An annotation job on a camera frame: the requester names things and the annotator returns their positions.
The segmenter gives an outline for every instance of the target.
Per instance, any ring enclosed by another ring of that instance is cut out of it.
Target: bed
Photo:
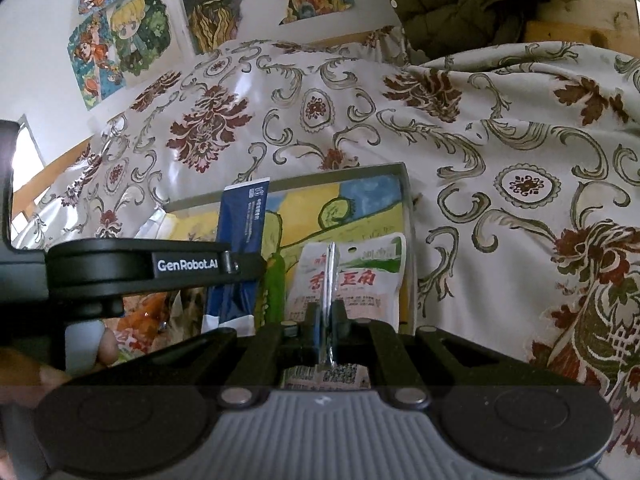
[[[418,324],[598,388],[616,420],[600,468],[638,480],[638,92],[640,60],[567,41],[420,66],[399,29],[231,41],[149,85],[55,163],[53,184],[17,192],[31,214],[14,244],[132,237],[233,182],[403,161]]]

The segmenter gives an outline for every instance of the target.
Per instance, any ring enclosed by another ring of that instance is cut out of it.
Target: ribbed gray surface
[[[56,473],[52,480],[74,477]],[[461,457],[421,413],[376,392],[284,392],[227,413],[206,443],[149,480],[507,480]],[[594,470],[562,480],[603,480]]]

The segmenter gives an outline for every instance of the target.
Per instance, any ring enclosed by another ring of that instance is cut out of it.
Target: floral patterned sheet
[[[600,389],[640,479],[640,60],[573,43],[405,63],[394,32],[229,42],[110,121],[17,239],[131,237],[233,182],[403,161],[419,323]]]

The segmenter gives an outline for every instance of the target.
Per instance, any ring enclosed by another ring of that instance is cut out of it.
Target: barcode
[[[300,379],[303,381],[313,381],[316,374],[315,368],[308,366],[294,366],[285,371],[285,380]]]
[[[324,372],[323,383],[354,384],[358,365],[341,365]]]

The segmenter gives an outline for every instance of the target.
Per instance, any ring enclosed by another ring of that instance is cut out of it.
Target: qr code
[[[324,372],[323,383],[355,384],[358,365],[340,365]]]

